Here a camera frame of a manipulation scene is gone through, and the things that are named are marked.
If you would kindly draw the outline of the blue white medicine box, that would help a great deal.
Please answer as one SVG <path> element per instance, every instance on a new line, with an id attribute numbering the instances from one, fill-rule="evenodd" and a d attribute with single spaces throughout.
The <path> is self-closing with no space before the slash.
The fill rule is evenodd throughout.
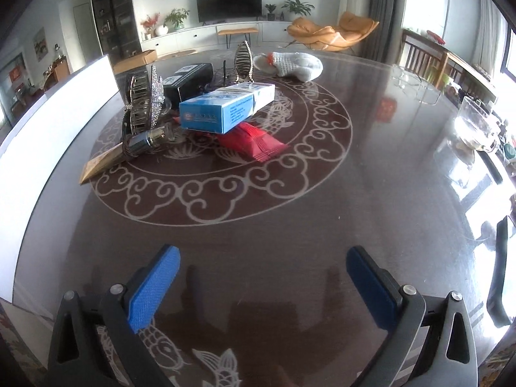
<path id="1" fill-rule="evenodd" d="M 275 85 L 245 82 L 221 87 L 179 103 L 183 128 L 226 134 L 275 100 Z"/>

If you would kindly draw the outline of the red snack packet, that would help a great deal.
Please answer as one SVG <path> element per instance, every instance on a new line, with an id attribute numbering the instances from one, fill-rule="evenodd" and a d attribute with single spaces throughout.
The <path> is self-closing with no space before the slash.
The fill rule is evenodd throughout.
<path id="1" fill-rule="evenodd" d="M 288 148 L 287 144 L 247 122 L 241 122 L 226 134 L 218 134 L 217 139 L 222 147 L 252 157 L 260 163 L 269 161 Z"/>

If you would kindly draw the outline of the orange lounge chair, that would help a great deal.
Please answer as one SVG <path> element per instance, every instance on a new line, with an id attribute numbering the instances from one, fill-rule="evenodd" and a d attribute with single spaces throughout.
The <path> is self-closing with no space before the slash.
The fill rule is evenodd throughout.
<path id="1" fill-rule="evenodd" d="M 307 17 L 298 17 L 287 27 L 287 32 L 311 50 L 341 52 L 367 38 L 379 24 L 372 18 L 345 11 L 337 25 L 320 26 Z"/>

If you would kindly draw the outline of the brown cardboard box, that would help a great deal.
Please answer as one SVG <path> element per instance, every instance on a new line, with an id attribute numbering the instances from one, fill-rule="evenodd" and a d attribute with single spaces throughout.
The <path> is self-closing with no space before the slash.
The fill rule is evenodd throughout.
<path id="1" fill-rule="evenodd" d="M 127 59 L 123 59 L 113 66 L 114 74 L 124 73 L 135 68 L 139 68 L 145 65 L 149 65 L 157 60 L 157 54 L 155 50 L 147 50 L 136 55 L 133 55 Z"/>

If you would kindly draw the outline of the white knit glove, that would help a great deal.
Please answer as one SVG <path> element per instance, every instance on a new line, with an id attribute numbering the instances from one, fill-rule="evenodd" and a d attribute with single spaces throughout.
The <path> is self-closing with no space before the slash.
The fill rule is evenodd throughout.
<path id="1" fill-rule="evenodd" d="M 262 53 L 253 57 L 253 66 L 265 74 L 301 82 L 315 80 L 323 72 L 322 61 L 308 53 Z"/>

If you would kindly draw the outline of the white cardboard storage box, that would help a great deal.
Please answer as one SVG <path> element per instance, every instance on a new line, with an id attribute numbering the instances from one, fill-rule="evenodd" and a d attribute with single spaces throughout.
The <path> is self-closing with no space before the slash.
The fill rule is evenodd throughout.
<path id="1" fill-rule="evenodd" d="M 80 131 L 116 93 L 108 56 L 44 95 L 1 144 L 1 299 L 11 302 L 17 262 L 46 182 Z"/>

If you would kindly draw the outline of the red flower vase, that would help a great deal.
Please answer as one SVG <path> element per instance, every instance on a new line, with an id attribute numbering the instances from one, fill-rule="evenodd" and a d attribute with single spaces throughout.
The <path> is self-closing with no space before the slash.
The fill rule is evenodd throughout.
<path id="1" fill-rule="evenodd" d="M 148 15 L 144 20 L 140 22 L 140 26 L 142 26 L 144 30 L 145 39 L 154 38 L 156 35 L 156 27 L 159 20 L 159 13 L 155 13 L 153 15 Z"/>

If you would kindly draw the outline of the gold tube cosmetic bottle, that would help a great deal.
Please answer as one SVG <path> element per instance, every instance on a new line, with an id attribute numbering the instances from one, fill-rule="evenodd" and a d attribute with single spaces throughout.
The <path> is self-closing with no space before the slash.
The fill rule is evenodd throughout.
<path id="1" fill-rule="evenodd" d="M 84 184 L 117 164 L 162 149 L 174 139 L 174 131 L 170 124 L 127 137 L 113 148 L 89 160 L 81 172 L 79 184 Z"/>

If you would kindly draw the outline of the black rectangular box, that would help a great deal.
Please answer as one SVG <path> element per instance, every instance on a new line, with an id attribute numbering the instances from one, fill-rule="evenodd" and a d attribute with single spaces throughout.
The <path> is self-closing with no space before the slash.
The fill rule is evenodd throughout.
<path id="1" fill-rule="evenodd" d="M 163 80 L 164 96 L 173 106 L 178 107 L 180 102 L 203 94 L 212 80 L 211 63 L 186 65 Z"/>

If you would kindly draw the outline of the wooden dining chair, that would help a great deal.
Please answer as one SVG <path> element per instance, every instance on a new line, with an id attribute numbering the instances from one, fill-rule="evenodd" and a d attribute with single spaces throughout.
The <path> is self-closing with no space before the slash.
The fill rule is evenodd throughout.
<path id="1" fill-rule="evenodd" d="M 411 30 L 402 31 L 398 66 L 443 89 L 448 61 L 449 51 L 442 45 Z"/>

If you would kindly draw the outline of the dark display cabinet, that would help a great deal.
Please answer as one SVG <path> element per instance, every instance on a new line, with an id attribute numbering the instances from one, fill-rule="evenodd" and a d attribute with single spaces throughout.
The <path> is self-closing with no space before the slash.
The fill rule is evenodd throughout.
<path id="1" fill-rule="evenodd" d="M 132 0 L 91 0 L 102 53 L 112 65 L 141 52 Z"/>

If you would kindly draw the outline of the green potted plant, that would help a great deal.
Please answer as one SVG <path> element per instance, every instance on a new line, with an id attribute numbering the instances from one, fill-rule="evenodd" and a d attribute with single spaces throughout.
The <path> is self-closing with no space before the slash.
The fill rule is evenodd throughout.
<path id="1" fill-rule="evenodd" d="M 184 27 L 184 22 L 189 17 L 190 11 L 185 8 L 172 9 L 165 17 L 164 25 L 168 27 L 170 32 L 180 30 Z"/>

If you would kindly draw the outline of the black television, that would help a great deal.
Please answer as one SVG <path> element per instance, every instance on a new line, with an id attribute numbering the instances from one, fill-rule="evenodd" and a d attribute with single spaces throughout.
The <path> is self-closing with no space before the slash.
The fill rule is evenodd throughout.
<path id="1" fill-rule="evenodd" d="M 263 0 L 196 0 L 199 22 L 259 17 Z"/>

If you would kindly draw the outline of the wooden bench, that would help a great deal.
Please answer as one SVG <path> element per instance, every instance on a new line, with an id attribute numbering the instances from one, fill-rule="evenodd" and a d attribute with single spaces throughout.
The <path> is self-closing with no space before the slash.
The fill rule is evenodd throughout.
<path id="1" fill-rule="evenodd" d="M 257 35 L 258 33 L 259 29 L 256 27 L 217 30 L 217 36 L 225 39 L 226 49 L 231 47 L 233 37 L 241 36 L 247 41 L 247 44 L 251 45 L 253 35 Z"/>

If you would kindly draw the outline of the white media console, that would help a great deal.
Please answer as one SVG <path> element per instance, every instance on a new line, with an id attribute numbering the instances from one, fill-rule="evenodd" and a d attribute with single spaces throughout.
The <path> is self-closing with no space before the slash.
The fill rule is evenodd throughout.
<path id="1" fill-rule="evenodd" d="M 170 32 L 161 37 L 144 40 L 141 43 L 143 51 L 155 50 L 159 58 L 188 51 L 203 52 L 215 49 L 226 49 L 225 39 L 217 36 L 217 30 L 241 29 L 256 27 L 257 35 L 253 35 L 251 48 L 285 47 L 293 41 L 287 32 L 290 22 L 286 21 L 244 21 L 204 25 Z M 231 47 L 235 48 L 244 38 L 233 37 Z"/>

